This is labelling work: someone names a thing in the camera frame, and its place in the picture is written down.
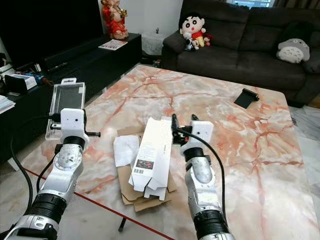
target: black cable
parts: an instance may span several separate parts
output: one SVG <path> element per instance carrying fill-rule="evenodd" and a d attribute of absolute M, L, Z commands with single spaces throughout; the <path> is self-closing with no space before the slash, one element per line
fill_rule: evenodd
<path fill-rule="evenodd" d="M 179 133 L 182 133 L 188 137 L 191 137 L 191 138 L 194 138 L 194 139 L 197 139 L 198 141 L 200 141 L 201 143 L 203 143 L 207 148 L 209 148 L 211 150 L 211 152 L 214 154 L 214 156 L 216 157 L 216 159 L 218 160 L 219 162 L 219 165 L 220 165 L 220 168 L 221 168 L 221 178 L 222 178 L 222 212 L 223 212 L 223 216 L 224 216 L 224 219 L 225 219 L 225 223 L 226 225 L 228 226 L 228 223 L 227 223 L 227 217 L 226 217 L 226 203 L 225 203 L 225 193 L 226 193 L 226 189 L 225 189 L 225 169 L 224 169 L 224 165 L 222 164 L 221 162 L 221 159 L 220 157 L 218 156 L 218 154 L 216 153 L 216 151 L 210 146 L 209 143 L 207 143 L 205 140 L 203 140 L 202 138 L 196 136 L 196 135 L 193 135 L 192 133 L 189 133 L 187 131 L 184 131 L 182 129 L 179 129 L 179 128 L 175 128 L 175 131 L 179 132 Z"/>
<path fill-rule="evenodd" d="M 28 208 L 31 207 L 32 205 L 32 200 L 33 200 L 33 188 L 32 188 L 32 183 L 31 183 L 31 180 L 30 180 L 30 177 L 28 176 L 27 172 L 24 170 L 24 168 L 22 167 L 21 163 L 19 162 L 16 154 L 15 154 L 15 151 L 14 151 L 14 141 L 15 141 L 15 136 L 16 134 L 19 132 L 19 130 L 23 127 L 25 127 L 28 123 L 34 121 L 34 120 L 38 120 L 38 119 L 49 119 L 49 116 L 48 115 L 44 115 L 44 116 L 36 116 L 36 117 L 32 117 L 28 120 L 26 120 L 25 122 L 23 122 L 19 127 L 17 127 L 15 129 L 15 131 L 13 132 L 12 134 L 12 137 L 11 137 L 11 141 L 10 141 L 10 150 L 11 150 L 11 154 L 12 154 L 12 158 L 14 160 L 14 162 L 17 164 L 18 168 L 21 170 L 22 174 L 24 175 L 25 177 L 25 180 L 28 184 L 28 188 L 29 188 L 29 200 L 28 200 L 28 206 L 27 206 L 27 209 L 26 211 L 28 210 Z"/>
<path fill-rule="evenodd" d="M 42 172 L 38 176 L 38 179 L 36 180 L 36 192 L 37 193 L 39 193 L 39 190 L 40 190 L 40 187 L 39 187 L 40 186 L 40 180 L 41 180 L 42 176 L 45 174 L 45 172 L 48 170 L 50 165 L 54 162 L 55 157 L 56 157 L 56 155 L 53 156 L 51 161 L 45 166 L 45 168 L 42 170 Z"/>

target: totoro plush toy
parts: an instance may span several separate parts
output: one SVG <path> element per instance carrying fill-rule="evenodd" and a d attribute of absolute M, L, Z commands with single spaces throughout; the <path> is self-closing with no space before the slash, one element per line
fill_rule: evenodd
<path fill-rule="evenodd" d="M 279 43 L 278 49 L 277 58 L 292 64 L 299 64 L 301 61 L 310 59 L 309 46 L 299 38 L 292 38 Z"/>

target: window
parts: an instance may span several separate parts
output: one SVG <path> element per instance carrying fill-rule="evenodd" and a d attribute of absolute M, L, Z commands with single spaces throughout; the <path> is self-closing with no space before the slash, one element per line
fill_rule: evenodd
<path fill-rule="evenodd" d="M 272 7 L 274 0 L 232 0 L 233 4 L 252 7 Z"/>

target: clear plastic case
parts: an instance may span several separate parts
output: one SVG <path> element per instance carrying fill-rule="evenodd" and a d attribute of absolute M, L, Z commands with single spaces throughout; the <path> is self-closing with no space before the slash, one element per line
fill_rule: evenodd
<path fill-rule="evenodd" d="M 76 82 L 76 78 L 65 78 L 61 84 L 55 84 L 50 107 L 50 115 L 60 113 L 62 109 L 83 109 L 85 106 L 86 86 L 84 82 Z M 48 121 L 46 140 L 59 140 L 62 131 L 58 129 L 60 122 Z"/>

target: floor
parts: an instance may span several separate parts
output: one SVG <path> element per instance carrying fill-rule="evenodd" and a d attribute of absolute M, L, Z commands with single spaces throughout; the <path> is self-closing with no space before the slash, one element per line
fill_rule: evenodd
<path fill-rule="evenodd" d="M 317 158 L 320 156 L 320 109 L 307 106 L 290 107 L 290 112 L 295 122 L 295 130 L 320 225 L 320 160 Z M 43 141 L 43 136 L 36 139 L 18 154 L 18 158 L 24 159 Z M 31 180 L 35 186 L 37 179 L 31 176 Z M 27 197 L 28 189 L 21 172 L 14 171 L 7 163 L 2 165 L 0 168 L 0 232 L 7 230 L 19 219 L 26 208 Z M 124 231 L 119 233 L 118 227 L 121 220 L 120 216 L 73 195 L 60 222 L 58 239 L 87 240 L 93 236 L 96 240 L 165 239 L 130 221 L 127 221 Z"/>

